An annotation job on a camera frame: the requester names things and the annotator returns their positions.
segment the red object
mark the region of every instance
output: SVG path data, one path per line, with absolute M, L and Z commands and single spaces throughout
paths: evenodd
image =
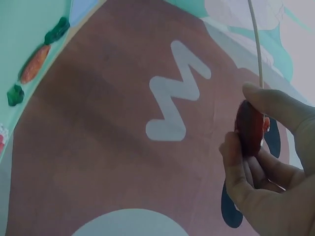
M 264 133 L 269 131 L 270 120 L 244 100 L 237 111 L 234 128 L 241 141 L 243 156 L 256 156 Z
M 1 154 L 2 151 L 3 151 L 3 148 L 4 148 L 4 143 L 0 143 L 0 154 Z

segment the skin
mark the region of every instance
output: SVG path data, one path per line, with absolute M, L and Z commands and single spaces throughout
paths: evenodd
M 315 108 L 279 90 L 249 83 L 243 94 L 257 110 L 291 131 L 304 170 L 263 149 L 244 159 L 238 136 L 229 132 L 219 147 L 228 195 L 262 236 L 315 235 Z

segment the finger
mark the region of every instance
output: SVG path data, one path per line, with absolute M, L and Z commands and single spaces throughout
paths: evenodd
M 278 120 L 293 134 L 303 121 L 315 115 L 313 107 L 279 90 L 261 89 L 251 83 L 245 83 L 243 94 L 257 110 Z
M 268 179 L 284 189 L 293 188 L 305 179 L 304 171 L 282 163 L 264 149 L 260 150 L 256 158 Z
M 256 157 L 252 156 L 248 158 L 247 162 L 251 170 L 253 183 L 256 189 L 262 188 L 262 189 L 267 189 L 267 190 L 274 191 L 277 193 L 284 192 L 282 188 L 272 183 L 268 179 L 264 170 L 262 169 L 259 162 L 257 161 Z
M 246 160 L 243 159 L 243 168 L 247 182 L 254 188 L 254 181 L 252 179 L 252 173 L 250 166 Z
M 225 185 L 229 197 L 251 225 L 259 226 L 264 220 L 272 225 L 276 220 L 271 210 L 280 202 L 278 193 L 254 189 L 247 181 L 243 167 L 240 141 L 236 133 L 228 133 L 220 146 L 225 170 Z
M 242 210 L 242 205 L 254 189 L 246 180 L 241 145 L 237 134 L 227 133 L 219 150 L 223 157 L 227 193 L 236 206 Z

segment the carrot decoration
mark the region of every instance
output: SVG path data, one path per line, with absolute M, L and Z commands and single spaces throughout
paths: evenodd
M 26 67 L 24 68 L 21 76 L 21 83 L 26 84 L 38 74 L 39 70 L 41 69 L 45 59 L 49 53 L 51 46 L 44 45 L 38 49 L 38 51 L 34 54 L 34 56 L 30 59 L 27 63 Z

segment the white string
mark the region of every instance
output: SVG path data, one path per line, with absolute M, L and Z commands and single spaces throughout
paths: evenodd
M 260 42 L 258 36 L 258 28 L 257 22 L 255 18 L 254 9 L 252 7 L 252 0 L 248 0 L 248 5 L 250 7 L 250 12 L 252 16 L 252 26 L 254 27 L 254 34 L 255 34 L 255 41 L 256 41 L 256 48 L 257 48 L 257 56 L 258 56 L 258 72 L 259 72 L 259 85 L 261 88 L 264 88 L 264 80 L 262 77 L 262 60 L 261 60 L 261 50 L 260 50 Z

